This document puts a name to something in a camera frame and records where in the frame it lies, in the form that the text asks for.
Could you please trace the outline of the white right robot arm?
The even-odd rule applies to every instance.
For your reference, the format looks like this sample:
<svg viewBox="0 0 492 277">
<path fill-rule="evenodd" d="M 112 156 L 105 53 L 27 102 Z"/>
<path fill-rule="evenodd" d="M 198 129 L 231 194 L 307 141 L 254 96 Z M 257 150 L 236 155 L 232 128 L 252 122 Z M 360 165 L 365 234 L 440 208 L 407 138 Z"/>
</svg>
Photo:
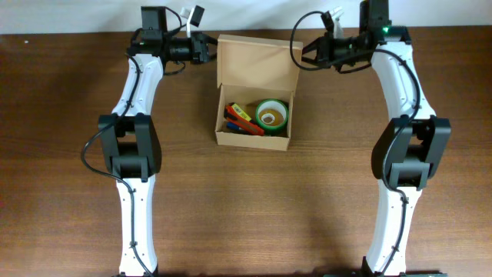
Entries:
<svg viewBox="0 0 492 277">
<path fill-rule="evenodd" d="M 393 25 L 387 1 L 360 3 L 359 32 L 344 36 L 341 8 L 317 12 L 325 33 L 304 46 L 294 64 L 305 71 L 375 70 L 389 122 L 371 153 L 378 206 L 374 236 L 353 276 L 407 276 L 406 248 L 417 202 L 438 169 L 450 122 L 431 108 L 414 67 L 407 27 Z"/>
</svg>

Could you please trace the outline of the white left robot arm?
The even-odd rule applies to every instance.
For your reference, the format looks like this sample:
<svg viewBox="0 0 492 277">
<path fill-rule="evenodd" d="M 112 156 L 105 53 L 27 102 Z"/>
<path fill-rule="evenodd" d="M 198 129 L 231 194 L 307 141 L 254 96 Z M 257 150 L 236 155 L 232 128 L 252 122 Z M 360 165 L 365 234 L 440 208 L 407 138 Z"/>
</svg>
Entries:
<svg viewBox="0 0 492 277">
<path fill-rule="evenodd" d="M 218 144 L 284 151 L 291 139 L 302 43 L 236 35 L 212 38 L 198 30 L 201 6 L 179 16 L 185 31 L 180 36 L 168 28 L 167 12 L 165 6 L 141 8 L 142 26 L 126 51 L 124 91 L 112 112 L 98 120 L 105 175 L 116 181 L 121 203 L 121 276 L 158 274 L 152 195 L 162 151 L 151 110 L 169 62 L 216 62 Z"/>
</svg>

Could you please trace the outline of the orange pen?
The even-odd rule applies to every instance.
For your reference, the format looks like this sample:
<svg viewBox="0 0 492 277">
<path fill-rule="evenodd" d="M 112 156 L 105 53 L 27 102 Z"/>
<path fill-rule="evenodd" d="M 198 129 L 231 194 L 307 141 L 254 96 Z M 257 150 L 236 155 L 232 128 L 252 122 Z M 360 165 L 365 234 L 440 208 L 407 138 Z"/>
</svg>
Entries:
<svg viewBox="0 0 492 277">
<path fill-rule="evenodd" d="M 264 130 L 260 128 L 258 125 L 246 120 L 241 117 L 231 105 L 227 105 L 224 108 L 224 117 L 231 123 L 235 124 L 239 128 L 242 128 L 250 135 L 264 135 Z"/>
</svg>

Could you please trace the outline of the green tape roll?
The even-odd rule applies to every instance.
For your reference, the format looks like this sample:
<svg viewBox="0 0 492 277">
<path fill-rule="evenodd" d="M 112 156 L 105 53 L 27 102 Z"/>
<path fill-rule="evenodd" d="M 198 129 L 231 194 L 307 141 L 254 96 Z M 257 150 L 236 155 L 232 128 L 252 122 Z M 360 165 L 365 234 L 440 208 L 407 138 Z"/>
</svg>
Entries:
<svg viewBox="0 0 492 277">
<path fill-rule="evenodd" d="M 266 135 L 279 135 L 288 123 L 288 107 L 280 100 L 265 99 L 256 108 L 255 119 Z"/>
</svg>

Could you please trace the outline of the cardboard box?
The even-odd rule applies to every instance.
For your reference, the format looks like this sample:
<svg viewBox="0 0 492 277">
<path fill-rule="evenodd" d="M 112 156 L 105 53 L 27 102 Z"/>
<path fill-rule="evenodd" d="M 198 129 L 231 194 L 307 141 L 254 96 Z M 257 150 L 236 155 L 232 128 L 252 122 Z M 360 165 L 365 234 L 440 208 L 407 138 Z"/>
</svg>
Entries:
<svg viewBox="0 0 492 277">
<path fill-rule="evenodd" d="M 219 145 L 285 151 L 291 139 L 291 118 L 300 69 L 292 58 L 303 44 L 267 38 L 220 35 L 217 84 L 220 89 L 215 134 Z M 275 135 L 251 135 L 227 127 L 226 106 L 236 104 L 255 122 L 256 113 L 278 110 L 284 127 Z"/>
</svg>

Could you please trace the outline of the yellow tape roll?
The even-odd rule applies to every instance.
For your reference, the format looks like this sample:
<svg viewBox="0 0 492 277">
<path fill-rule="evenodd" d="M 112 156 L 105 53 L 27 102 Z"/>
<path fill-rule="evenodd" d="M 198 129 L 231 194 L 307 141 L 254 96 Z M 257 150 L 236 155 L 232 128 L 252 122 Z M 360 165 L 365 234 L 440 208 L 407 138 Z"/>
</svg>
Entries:
<svg viewBox="0 0 492 277">
<path fill-rule="evenodd" d="M 260 121 L 267 126 L 278 126 L 284 121 L 284 116 L 275 109 L 264 109 L 259 114 Z"/>
</svg>

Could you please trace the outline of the yellow highlighter pen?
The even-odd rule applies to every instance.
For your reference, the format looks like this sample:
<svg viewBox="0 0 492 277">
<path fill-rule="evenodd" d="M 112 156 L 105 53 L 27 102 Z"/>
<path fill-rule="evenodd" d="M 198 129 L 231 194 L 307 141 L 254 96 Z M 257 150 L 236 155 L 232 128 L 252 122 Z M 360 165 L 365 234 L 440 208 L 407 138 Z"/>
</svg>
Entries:
<svg viewBox="0 0 492 277">
<path fill-rule="evenodd" d="M 232 104 L 231 107 L 234 112 L 245 121 L 250 122 L 252 120 L 252 118 L 237 103 Z"/>
</svg>

